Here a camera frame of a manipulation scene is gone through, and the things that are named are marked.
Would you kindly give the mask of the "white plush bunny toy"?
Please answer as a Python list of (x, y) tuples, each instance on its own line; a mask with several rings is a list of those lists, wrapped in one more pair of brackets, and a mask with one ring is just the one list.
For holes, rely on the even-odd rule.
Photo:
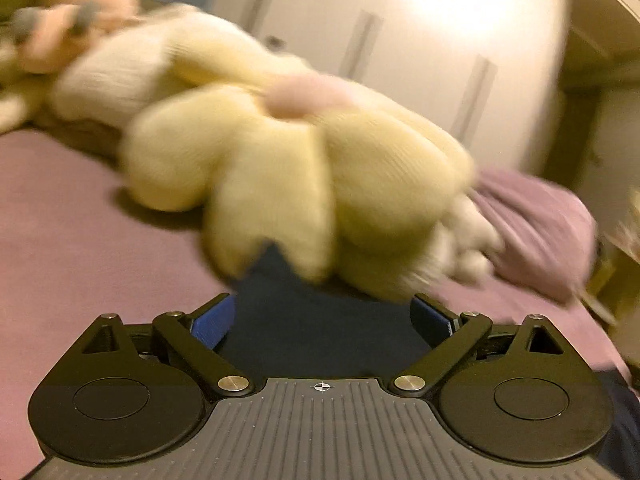
[[(148, 107), (189, 89), (170, 67), (169, 44), (184, 34), (250, 36), (195, 6), (174, 3), (103, 37), (64, 70), (38, 75), (18, 66), (6, 26), (1, 36), (2, 130), (39, 120), (78, 148), (114, 157), (119, 164), (120, 144), (130, 122)], [(503, 246), (497, 230), (472, 202), (474, 180), (475, 167), (469, 191), (445, 220), (457, 248), (448, 278), (471, 284), (491, 274), (490, 258)]]

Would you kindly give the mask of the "pink plush toy grey horns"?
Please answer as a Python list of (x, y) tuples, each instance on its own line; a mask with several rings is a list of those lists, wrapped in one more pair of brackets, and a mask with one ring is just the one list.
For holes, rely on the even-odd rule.
[(140, 0), (39, 0), (11, 16), (16, 62), (27, 73), (58, 73), (103, 37), (134, 24), (140, 10)]

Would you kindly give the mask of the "pink fleece bed blanket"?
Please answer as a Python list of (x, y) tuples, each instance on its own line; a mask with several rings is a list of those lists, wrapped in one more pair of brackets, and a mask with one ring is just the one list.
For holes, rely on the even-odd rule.
[[(150, 322), (226, 290), (205, 260), (200, 214), (158, 214), (133, 203), (118, 173), (38, 130), (1, 139), (1, 474), (19, 479), (42, 459), (27, 405), (40, 380), (99, 315)], [(548, 316), (596, 370), (628, 368), (578, 300), (557, 304), (495, 276), (446, 282), (451, 309), (497, 322)]]

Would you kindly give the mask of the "pink pillow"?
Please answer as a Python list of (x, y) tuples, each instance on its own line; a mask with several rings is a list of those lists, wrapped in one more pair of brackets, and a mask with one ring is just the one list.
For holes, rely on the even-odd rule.
[(503, 240), (490, 258), (498, 278), (557, 304), (586, 284), (597, 222), (574, 193), (517, 171), (483, 169), (472, 201)]

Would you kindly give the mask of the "yellow flower plush cushion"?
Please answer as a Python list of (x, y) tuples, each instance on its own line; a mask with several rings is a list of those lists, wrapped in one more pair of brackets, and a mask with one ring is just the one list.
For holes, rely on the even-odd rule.
[(189, 89), (130, 122), (119, 165), (139, 204), (203, 208), (219, 271), (239, 278), (271, 242), (304, 280), (337, 274), (385, 300), (452, 273), (445, 220), (474, 164), (448, 132), (244, 34), (184, 34), (169, 51)]

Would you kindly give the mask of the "dark navy garment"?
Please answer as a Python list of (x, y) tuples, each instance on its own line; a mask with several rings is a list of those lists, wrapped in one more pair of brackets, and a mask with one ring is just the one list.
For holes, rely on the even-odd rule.
[(432, 347), (408, 304), (332, 295), (301, 280), (269, 247), (235, 286), (235, 319), (217, 352), (250, 378), (388, 379)]

